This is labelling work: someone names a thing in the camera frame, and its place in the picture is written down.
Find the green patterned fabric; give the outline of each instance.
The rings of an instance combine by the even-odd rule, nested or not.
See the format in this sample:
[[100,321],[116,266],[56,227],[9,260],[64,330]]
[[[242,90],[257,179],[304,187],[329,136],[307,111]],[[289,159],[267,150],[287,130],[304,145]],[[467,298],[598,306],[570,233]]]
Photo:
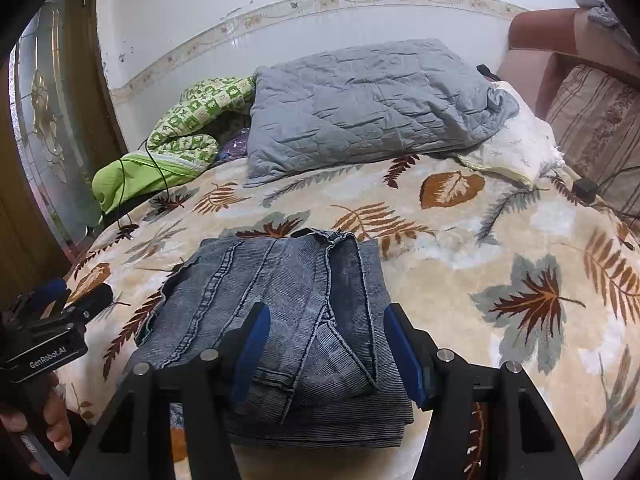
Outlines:
[[242,110],[251,104],[255,84],[250,77],[205,79],[186,89],[178,104],[167,110],[149,135],[153,153],[176,156],[206,169],[218,153],[216,139],[192,135],[223,112]]
[[[164,189],[160,172],[170,187],[199,176],[213,163],[219,150],[218,141],[210,135],[215,128],[203,127],[224,112],[248,115],[254,93],[255,84],[250,77],[205,79],[187,88],[146,140],[153,160],[146,150],[138,150],[122,157],[124,175],[119,160],[95,174],[92,189],[102,211],[109,213],[121,200],[126,202],[136,195]],[[221,126],[229,122],[224,118],[220,121]]]

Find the charger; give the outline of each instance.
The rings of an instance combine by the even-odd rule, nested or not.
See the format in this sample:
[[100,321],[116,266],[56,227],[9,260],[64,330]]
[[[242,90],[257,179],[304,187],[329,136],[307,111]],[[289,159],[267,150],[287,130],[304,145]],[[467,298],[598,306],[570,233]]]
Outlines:
[[571,192],[585,204],[593,204],[598,193],[598,184],[590,178],[582,177],[574,181]]

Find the denim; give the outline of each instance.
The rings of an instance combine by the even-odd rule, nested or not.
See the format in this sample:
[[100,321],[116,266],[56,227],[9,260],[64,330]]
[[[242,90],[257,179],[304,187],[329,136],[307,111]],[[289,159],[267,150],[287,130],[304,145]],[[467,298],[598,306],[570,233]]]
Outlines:
[[225,418],[232,440],[398,446],[413,419],[383,333],[378,245],[350,233],[203,240],[162,288],[126,371],[215,348],[256,301],[269,305],[271,329],[247,398]]

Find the wire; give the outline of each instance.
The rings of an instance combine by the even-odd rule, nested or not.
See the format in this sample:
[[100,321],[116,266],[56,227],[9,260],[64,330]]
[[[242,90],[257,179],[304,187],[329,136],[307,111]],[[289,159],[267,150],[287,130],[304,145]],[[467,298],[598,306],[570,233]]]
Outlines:
[[154,164],[154,166],[156,167],[156,170],[159,171],[160,176],[162,177],[162,180],[164,181],[164,190],[166,191],[166,199],[170,200],[171,196],[169,195],[169,186],[166,182],[166,179],[164,177],[164,173],[162,172],[162,170],[160,169],[160,166],[158,166],[158,163],[156,162],[156,160],[151,156],[151,152],[149,151],[149,147],[146,145],[146,139],[145,139],[145,150],[146,150],[146,154],[149,156],[149,158],[151,159],[151,162]]
[[[122,163],[122,159],[119,158],[118,161],[120,163],[120,167],[122,168],[122,193],[120,194],[120,201],[118,202],[118,208],[116,209],[116,223],[118,224],[118,229],[122,229],[122,226],[120,225],[120,206],[122,205],[122,199],[124,198],[124,186],[127,181],[127,175],[124,172],[124,164]],[[133,224],[129,213],[127,213],[127,218],[129,219],[129,224]]]
[[[194,136],[194,135],[199,135],[199,134],[198,133],[193,133],[190,136],[184,136],[184,137],[191,137],[191,136]],[[179,138],[180,138],[180,136],[174,136],[174,137],[169,137],[167,140],[174,140],[174,139],[179,139]],[[156,160],[151,155],[151,152],[149,151],[149,147],[146,145],[147,141],[148,141],[148,138],[145,139],[143,142],[141,142],[140,145],[138,146],[138,149],[140,149],[143,144],[145,145],[146,154],[151,159],[151,162],[156,167],[156,170],[158,170],[158,172],[160,173],[160,176],[162,177],[162,181],[164,182],[164,190],[166,191],[166,198],[167,198],[167,200],[170,200],[171,196],[169,195],[169,185],[166,182],[166,178],[164,177],[164,173],[160,169],[160,166],[158,166],[158,163],[156,162]],[[122,226],[120,225],[120,206],[122,206],[122,200],[124,199],[124,188],[125,188],[125,181],[127,179],[127,175],[125,174],[125,171],[124,171],[124,164],[122,163],[122,159],[120,158],[118,161],[120,163],[120,167],[122,168],[122,192],[120,193],[120,201],[118,202],[118,208],[116,209],[116,216],[118,218],[118,220],[117,220],[118,229],[122,229]],[[131,217],[129,216],[129,213],[127,213],[127,218],[129,219],[129,223],[133,224],[133,220],[131,220]]]
[[614,178],[616,178],[619,174],[621,173],[626,173],[627,171],[632,171],[632,170],[640,170],[640,166],[629,166],[628,168],[622,168],[622,170],[618,170],[615,173],[610,174],[606,179],[604,179],[602,181],[602,183],[598,186],[598,194],[600,194],[600,190],[603,188],[603,186],[613,180]]
[[[607,184],[608,182],[613,181],[617,176],[619,176],[622,173],[626,173],[627,171],[633,171],[633,170],[640,170],[640,166],[629,166],[627,168],[622,168],[621,170],[617,170],[614,173],[611,173],[607,178],[605,178],[600,184],[598,184],[598,191],[597,193],[599,195],[601,194],[601,190],[604,187],[605,184]],[[640,215],[634,215],[634,214],[630,214],[630,213],[625,213],[620,211],[619,209],[615,209],[612,208],[609,205],[606,205],[604,207],[607,207],[608,209],[611,209],[614,213],[618,214],[618,215],[622,215],[622,216],[626,216],[628,218],[633,218],[634,220],[640,220]]]
[[609,204],[597,203],[597,204],[591,205],[591,207],[593,207],[594,209],[598,209],[598,208],[603,207],[605,209],[612,210],[615,214],[626,216],[628,218],[633,218],[634,220],[640,220],[640,215],[633,215],[631,213],[622,212],[622,211],[620,211],[620,209],[615,209],[615,208],[611,207]]

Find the leaf pattern blanket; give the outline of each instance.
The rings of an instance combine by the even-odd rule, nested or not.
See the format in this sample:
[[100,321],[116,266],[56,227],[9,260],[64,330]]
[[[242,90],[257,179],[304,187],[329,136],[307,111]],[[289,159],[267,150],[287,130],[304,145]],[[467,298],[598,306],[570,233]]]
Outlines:
[[[135,350],[132,336],[175,266],[206,237],[286,237],[314,226],[379,242],[391,298],[414,326],[469,362],[524,364],[585,474],[613,478],[637,434],[640,380],[638,229],[572,195],[566,168],[531,190],[452,159],[407,155],[242,186],[246,160],[160,192],[95,241],[69,279],[70,300],[99,283],[114,303],[87,327],[88,353],[59,371],[67,405],[94,422]],[[486,413],[477,405],[466,475],[482,467]],[[411,478],[429,413],[401,447],[260,450],[236,447],[245,479]],[[188,478],[184,435],[175,468]]]

